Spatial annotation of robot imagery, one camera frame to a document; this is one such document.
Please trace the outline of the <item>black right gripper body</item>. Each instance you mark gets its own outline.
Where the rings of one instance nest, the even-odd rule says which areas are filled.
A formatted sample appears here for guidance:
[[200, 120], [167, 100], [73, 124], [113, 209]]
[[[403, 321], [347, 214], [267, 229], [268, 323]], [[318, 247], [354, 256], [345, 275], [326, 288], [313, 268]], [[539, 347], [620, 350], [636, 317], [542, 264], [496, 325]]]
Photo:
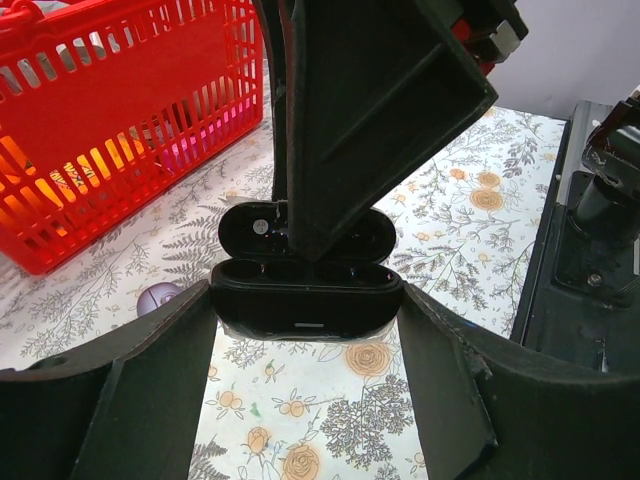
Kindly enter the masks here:
[[450, 1], [446, 23], [483, 75], [504, 63], [529, 34], [512, 0]]

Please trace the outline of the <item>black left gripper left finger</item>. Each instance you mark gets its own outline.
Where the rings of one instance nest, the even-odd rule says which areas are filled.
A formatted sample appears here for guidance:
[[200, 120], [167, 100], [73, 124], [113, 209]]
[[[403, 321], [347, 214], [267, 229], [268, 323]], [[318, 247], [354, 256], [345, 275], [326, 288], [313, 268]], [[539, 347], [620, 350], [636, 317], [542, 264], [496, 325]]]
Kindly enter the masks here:
[[215, 335], [200, 281], [92, 341], [2, 370], [2, 478], [187, 478]]

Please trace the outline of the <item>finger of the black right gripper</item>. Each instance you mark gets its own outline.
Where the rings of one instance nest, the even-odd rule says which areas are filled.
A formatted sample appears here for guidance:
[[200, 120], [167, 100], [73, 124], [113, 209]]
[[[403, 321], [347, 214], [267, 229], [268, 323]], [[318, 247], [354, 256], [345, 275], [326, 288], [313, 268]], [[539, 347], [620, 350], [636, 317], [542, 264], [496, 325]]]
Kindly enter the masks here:
[[274, 147], [272, 200], [292, 204], [289, 179], [289, 118], [295, 80], [294, 1], [254, 1], [267, 54]]
[[316, 260], [496, 99], [469, 1], [287, 5], [290, 241]]

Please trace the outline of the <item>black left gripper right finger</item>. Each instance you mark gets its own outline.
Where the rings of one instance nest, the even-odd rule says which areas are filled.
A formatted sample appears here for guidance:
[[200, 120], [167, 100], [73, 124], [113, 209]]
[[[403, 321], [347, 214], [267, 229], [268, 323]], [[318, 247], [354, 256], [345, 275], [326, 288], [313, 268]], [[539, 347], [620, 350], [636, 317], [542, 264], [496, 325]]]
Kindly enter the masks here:
[[635, 479], [639, 379], [527, 349], [406, 285], [406, 376], [432, 479]]

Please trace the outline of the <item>lavender earbud charging case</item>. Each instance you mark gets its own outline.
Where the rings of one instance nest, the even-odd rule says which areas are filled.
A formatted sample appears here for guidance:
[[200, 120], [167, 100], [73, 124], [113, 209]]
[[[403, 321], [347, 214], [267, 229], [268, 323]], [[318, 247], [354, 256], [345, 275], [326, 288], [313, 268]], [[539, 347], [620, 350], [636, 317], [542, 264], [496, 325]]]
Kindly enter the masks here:
[[170, 282], [161, 282], [149, 286], [143, 290], [137, 300], [137, 315], [142, 317], [156, 310], [180, 293], [181, 288]]

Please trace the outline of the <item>black earbud charging case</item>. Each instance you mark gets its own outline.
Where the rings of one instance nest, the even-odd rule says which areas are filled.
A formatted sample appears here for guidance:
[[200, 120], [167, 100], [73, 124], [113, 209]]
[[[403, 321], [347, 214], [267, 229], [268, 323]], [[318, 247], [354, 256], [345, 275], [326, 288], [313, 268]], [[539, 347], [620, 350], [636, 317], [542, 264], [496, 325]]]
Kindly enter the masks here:
[[245, 202], [220, 219], [228, 259], [211, 273], [214, 309], [228, 329], [256, 340], [348, 341], [371, 337], [396, 316], [403, 281], [383, 266], [392, 221], [371, 209], [320, 260], [289, 246], [286, 202]]

